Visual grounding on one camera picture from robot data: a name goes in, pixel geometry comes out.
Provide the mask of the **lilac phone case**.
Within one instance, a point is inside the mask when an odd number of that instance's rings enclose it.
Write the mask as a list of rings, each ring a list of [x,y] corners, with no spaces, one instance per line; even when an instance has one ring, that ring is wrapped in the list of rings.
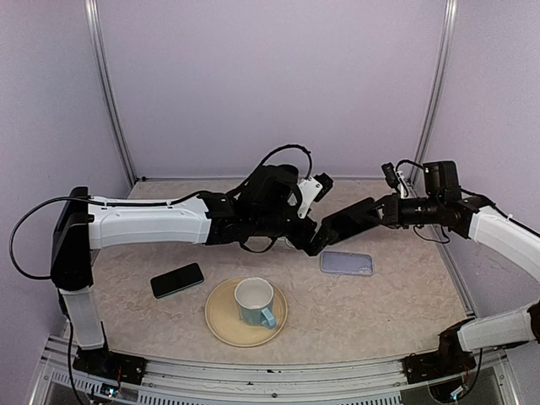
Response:
[[[374,274],[371,256],[361,253],[324,251],[320,258],[323,273],[370,277]]]

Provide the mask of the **black smartphone with teal edge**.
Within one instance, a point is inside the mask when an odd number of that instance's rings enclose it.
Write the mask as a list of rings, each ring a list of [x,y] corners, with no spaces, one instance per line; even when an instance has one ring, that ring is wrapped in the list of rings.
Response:
[[[375,199],[367,197],[339,210],[321,221],[318,235],[326,246],[335,245],[380,224]]]

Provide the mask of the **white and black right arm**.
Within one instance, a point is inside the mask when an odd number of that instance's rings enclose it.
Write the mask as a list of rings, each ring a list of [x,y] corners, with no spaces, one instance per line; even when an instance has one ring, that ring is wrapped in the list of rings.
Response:
[[[411,198],[391,163],[381,169],[394,193],[375,203],[376,218],[387,228],[438,224],[450,232],[497,252],[532,278],[539,278],[539,233],[503,213],[488,197],[463,189],[456,164],[450,160],[419,167],[424,173],[425,197]],[[440,349],[431,359],[434,370],[450,374],[465,353],[539,340],[539,304],[532,302],[494,316],[465,321],[440,335]]]

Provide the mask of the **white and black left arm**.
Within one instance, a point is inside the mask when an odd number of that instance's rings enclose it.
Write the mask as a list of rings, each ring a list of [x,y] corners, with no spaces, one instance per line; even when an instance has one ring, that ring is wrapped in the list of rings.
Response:
[[[325,173],[301,180],[291,165],[262,165],[226,193],[197,191],[171,200],[91,197],[87,187],[74,188],[53,231],[51,280],[86,363],[100,375],[118,366],[95,306],[92,250],[160,242],[245,246],[251,237],[284,237],[298,250],[316,251],[316,222],[308,213],[332,187]]]

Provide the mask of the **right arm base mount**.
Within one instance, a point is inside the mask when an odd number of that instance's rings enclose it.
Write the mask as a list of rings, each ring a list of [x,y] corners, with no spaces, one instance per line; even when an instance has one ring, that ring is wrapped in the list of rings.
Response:
[[[439,335],[435,351],[410,354],[402,360],[408,384],[416,384],[456,375],[477,366],[474,355],[464,351],[457,330],[449,328]]]

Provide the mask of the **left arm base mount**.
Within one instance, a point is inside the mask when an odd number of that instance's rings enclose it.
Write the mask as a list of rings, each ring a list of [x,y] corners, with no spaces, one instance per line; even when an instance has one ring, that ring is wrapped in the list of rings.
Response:
[[[113,352],[108,348],[79,348],[73,361],[73,368],[77,371],[137,386],[142,384],[146,365],[147,360],[143,357]]]

